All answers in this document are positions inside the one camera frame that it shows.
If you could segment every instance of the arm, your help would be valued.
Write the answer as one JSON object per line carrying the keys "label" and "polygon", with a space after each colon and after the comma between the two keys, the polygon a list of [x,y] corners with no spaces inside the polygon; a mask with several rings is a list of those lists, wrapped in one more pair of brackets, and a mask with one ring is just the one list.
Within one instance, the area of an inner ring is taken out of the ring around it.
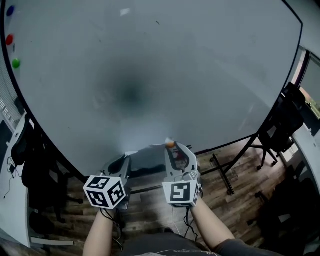
{"label": "arm", "polygon": [[193,219],[205,244],[214,250],[228,239],[235,239],[227,226],[211,211],[202,198],[198,198],[196,207],[191,209]]}
{"label": "arm", "polygon": [[99,211],[86,238],[83,256],[110,256],[112,245],[113,221],[104,217]]}

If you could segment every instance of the wall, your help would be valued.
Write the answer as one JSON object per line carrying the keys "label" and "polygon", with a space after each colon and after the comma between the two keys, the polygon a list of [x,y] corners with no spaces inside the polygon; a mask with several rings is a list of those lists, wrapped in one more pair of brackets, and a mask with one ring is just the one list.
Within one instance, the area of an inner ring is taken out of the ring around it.
{"label": "wall", "polygon": [[300,45],[320,58],[320,7],[313,0],[287,0],[303,22]]}

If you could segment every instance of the wooden floor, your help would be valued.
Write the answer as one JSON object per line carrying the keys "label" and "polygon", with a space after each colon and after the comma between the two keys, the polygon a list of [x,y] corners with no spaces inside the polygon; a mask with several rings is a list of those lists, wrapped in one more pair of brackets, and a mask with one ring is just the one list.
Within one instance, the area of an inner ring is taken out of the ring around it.
{"label": "wooden floor", "polygon": [[[239,153],[248,140],[240,141],[214,151],[221,165],[230,162]],[[213,152],[198,156],[200,171],[215,167],[210,158]],[[285,168],[281,160],[271,167],[272,159],[269,155],[266,157],[265,166],[257,171],[256,167],[260,165],[262,150],[249,148],[244,156],[228,172],[227,176],[233,186],[234,195],[227,195],[227,188],[219,171],[214,171],[204,175],[203,189],[204,201],[214,211],[214,213],[229,227],[236,238],[244,240],[247,244],[259,247],[264,239],[261,231],[254,222],[248,226],[247,221],[258,216],[259,209],[263,205],[259,198],[255,198],[255,193],[262,191],[267,197],[270,197],[277,184],[285,178]],[[144,183],[152,184],[154,177],[144,178]],[[91,207],[85,198],[83,184],[76,179],[69,181],[69,195],[74,198],[83,198],[84,204],[79,205],[74,202],[68,202],[63,210],[65,224],[56,221],[52,209],[48,209],[45,215],[55,224],[54,234],[50,239],[73,240],[74,246],[50,246],[49,251],[41,248],[26,248],[12,242],[0,240],[1,246],[10,256],[75,256],[82,255],[83,247],[92,223],[95,219],[96,208]],[[184,224],[186,210],[183,208],[172,208],[166,203],[162,189],[133,194],[130,199],[129,208],[122,213],[126,227],[123,229],[122,243],[143,233],[157,233],[164,227],[170,227],[175,233],[184,235],[187,227]],[[187,238],[193,239],[191,231]],[[203,244],[199,234],[198,242]],[[119,248],[113,245],[113,255],[119,254]]]}

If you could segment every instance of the whiteboard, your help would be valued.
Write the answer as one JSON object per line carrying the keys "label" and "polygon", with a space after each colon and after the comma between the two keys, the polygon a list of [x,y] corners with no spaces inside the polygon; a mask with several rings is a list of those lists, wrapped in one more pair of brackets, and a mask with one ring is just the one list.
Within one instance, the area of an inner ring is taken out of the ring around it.
{"label": "whiteboard", "polygon": [[255,134],[302,24],[281,0],[7,0],[15,79],[85,176],[173,138],[194,152]]}

